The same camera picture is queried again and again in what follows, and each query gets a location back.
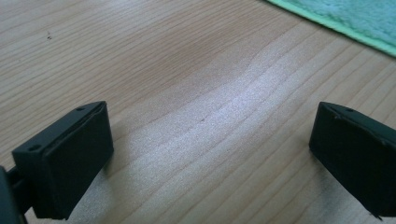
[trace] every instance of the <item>green cloth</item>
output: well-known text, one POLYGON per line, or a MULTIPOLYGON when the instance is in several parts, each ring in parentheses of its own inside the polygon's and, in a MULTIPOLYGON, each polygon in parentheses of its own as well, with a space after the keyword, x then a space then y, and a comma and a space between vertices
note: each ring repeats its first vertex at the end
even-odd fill
POLYGON ((396 0, 268 0, 396 57, 396 0))

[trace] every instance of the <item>wooden table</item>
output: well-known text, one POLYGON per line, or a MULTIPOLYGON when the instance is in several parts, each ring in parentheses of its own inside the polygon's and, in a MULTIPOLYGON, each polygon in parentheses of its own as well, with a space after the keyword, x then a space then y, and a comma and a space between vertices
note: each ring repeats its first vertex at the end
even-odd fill
POLYGON ((0 81, 7 169, 107 101, 115 154, 67 223, 379 223, 307 144, 320 101, 396 128, 395 60, 264 1, 2 0, 0 81))

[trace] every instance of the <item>screw hole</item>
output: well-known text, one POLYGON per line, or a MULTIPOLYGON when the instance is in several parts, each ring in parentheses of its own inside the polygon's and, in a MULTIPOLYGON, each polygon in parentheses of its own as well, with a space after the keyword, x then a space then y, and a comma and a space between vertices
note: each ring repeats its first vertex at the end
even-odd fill
POLYGON ((39 148, 41 148, 40 145, 34 145, 34 146, 32 146, 32 147, 29 147, 29 149, 27 149, 27 150, 28 150, 28 151, 36 151, 36 150, 38 150, 39 148))

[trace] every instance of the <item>black plastic block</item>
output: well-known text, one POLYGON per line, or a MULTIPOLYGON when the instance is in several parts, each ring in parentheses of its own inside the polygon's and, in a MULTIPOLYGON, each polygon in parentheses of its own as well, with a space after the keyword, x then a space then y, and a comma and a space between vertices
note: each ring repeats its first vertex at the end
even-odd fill
POLYGON ((353 109, 320 103, 310 149, 375 217, 396 216, 396 131, 353 109))
POLYGON ((3 166, 0 166, 0 223, 25 223, 24 216, 19 212, 13 196, 7 173, 3 166))
POLYGON ((69 218, 113 150, 106 102, 69 112, 16 148, 18 171, 37 196, 36 216, 69 218))

